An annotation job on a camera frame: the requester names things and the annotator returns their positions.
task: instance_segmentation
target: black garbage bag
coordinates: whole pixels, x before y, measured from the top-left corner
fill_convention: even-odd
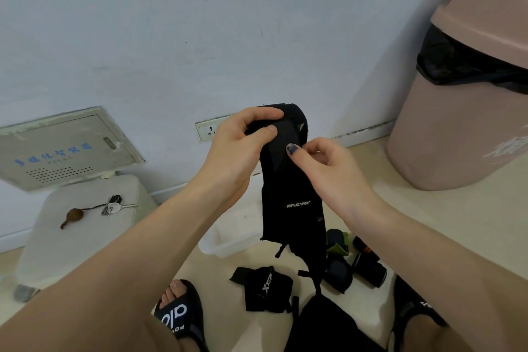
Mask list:
[[[528,95],[528,70],[486,55],[431,25],[418,54],[421,75],[435,85],[490,82]]]

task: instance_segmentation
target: painted fingernail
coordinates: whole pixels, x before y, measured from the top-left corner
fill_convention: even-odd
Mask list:
[[[299,149],[299,147],[297,145],[295,145],[294,143],[288,143],[286,145],[286,152],[290,156],[293,155],[297,149]]]

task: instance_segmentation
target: beige floor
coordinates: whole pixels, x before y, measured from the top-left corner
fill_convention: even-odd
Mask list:
[[[385,139],[351,148],[374,189],[389,203],[416,220],[444,233],[476,253],[528,279],[528,155],[512,162],[486,180],[449,191],[418,191],[392,168],[384,154]],[[325,211],[326,227],[345,229],[331,211]],[[291,315],[246,312],[243,289],[228,281],[238,266],[274,265],[294,279],[294,295],[301,306],[314,292],[311,280],[298,277],[302,261],[284,251],[273,256],[277,244],[261,244],[225,259],[195,249],[178,277],[191,280],[200,292],[205,333],[212,351],[275,352],[284,348],[292,325]],[[13,273],[21,249],[0,254],[0,323],[20,305],[13,302]],[[329,296],[356,320],[360,329],[385,346],[393,320],[390,287],[393,273],[381,289],[355,279],[345,295],[327,286]]]

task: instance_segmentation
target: wall socket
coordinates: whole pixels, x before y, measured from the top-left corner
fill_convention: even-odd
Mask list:
[[[230,115],[217,117],[215,119],[200,121],[199,123],[194,123],[196,130],[198,131],[198,136],[200,137],[201,142],[209,142],[213,139],[216,134],[216,130],[222,121],[231,117]]]

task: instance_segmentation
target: left hand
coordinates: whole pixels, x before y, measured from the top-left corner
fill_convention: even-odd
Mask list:
[[[278,120],[283,115],[278,108],[246,108],[222,122],[205,163],[188,186],[206,186],[215,194],[220,214],[229,209],[246,192],[262,147],[277,136],[274,125],[245,135],[247,126],[255,120]]]

